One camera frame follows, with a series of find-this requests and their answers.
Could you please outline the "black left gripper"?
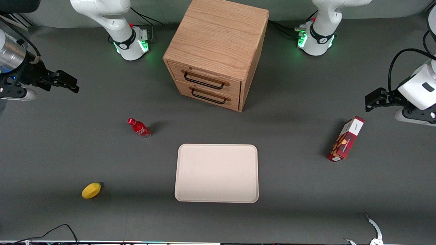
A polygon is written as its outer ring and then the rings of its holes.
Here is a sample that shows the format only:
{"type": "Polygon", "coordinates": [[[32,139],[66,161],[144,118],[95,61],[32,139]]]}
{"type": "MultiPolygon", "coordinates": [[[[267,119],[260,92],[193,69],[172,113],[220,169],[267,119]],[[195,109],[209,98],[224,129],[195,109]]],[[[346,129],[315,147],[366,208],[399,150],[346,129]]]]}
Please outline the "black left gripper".
{"type": "Polygon", "coordinates": [[[409,101],[397,89],[392,90],[391,87],[388,87],[388,91],[384,88],[377,88],[365,96],[366,113],[375,108],[384,107],[386,104],[389,107],[406,107],[409,101]]]}

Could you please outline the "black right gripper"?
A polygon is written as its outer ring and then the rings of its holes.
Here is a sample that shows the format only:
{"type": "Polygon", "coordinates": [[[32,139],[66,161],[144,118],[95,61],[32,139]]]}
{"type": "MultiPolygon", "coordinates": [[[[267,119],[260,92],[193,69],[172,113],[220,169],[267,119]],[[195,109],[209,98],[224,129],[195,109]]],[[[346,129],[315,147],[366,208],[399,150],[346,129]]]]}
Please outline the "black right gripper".
{"type": "Polygon", "coordinates": [[[35,65],[23,63],[15,70],[1,74],[1,84],[6,86],[22,87],[31,85],[41,88],[47,92],[52,86],[66,88],[73,93],[79,92],[77,79],[62,70],[52,72],[40,61],[35,65]]]}

